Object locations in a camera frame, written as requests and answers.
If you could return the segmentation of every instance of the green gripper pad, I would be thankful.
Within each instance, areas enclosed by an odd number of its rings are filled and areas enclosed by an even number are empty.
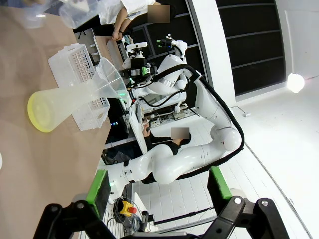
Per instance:
[[[219,167],[210,168],[207,189],[211,196],[215,211],[217,215],[219,215],[232,198],[232,194]]]
[[[106,170],[98,170],[89,189],[86,201],[93,207],[100,219],[103,219],[111,192],[109,176]]]

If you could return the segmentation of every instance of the lamp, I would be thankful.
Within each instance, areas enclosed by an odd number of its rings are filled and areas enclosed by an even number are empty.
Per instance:
[[[301,75],[289,74],[287,78],[287,87],[294,93],[298,93],[305,86],[305,80]]]

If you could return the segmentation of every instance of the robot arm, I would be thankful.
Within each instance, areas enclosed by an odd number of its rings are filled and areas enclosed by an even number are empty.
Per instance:
[[[192,67],[179,61],[167,61],[158,69],[159,74],[153,76],[153,92],[163,95],[172,91],[168,82],[176,83],[179,75],[187,76],[197,86],[196,109],[199,115],[211,121],[214,126],[210,131],[212,141],[205,145],[183,149],[177,155],[173,155],[171,149],[164,144],[157,145],[146,154],[125,163],[107,166],[111,185],[109,202],[121,196],[126,184],[145,179],[150,173],[160,184],[169,184],[176,179],[187,178],[198,173],[207,171],[211,166],[220,165],[239,153],[244,145],[243,131],[233,116],[230,109],[206,82],[200,73]]]

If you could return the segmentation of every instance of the table surface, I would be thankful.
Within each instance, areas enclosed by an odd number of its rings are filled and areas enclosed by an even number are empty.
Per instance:
[[[93,181],[110,121],[80,131],[70,116],[51,133],[30,123],[32,93],[56,88],[48,58],[75,43],[60,17],[24,29],[23,9],[0,7],[0,238],[32,238],[47,204],[68,206]]]

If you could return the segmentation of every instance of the black shirt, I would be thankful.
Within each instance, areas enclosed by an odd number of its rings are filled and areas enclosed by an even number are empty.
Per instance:
[[[150,132],[150,135],[147,137],[144,137],[146,146],[148,148],[148,151],[150,151],[152,148],[154,148],[158,144],[166,144],[170,147],[170,149],[173,152],[173,155],[177,155],[178,150],[180,149],[180,146],[176,143],[173,143],[170,137],[155,137],[152,132]]]

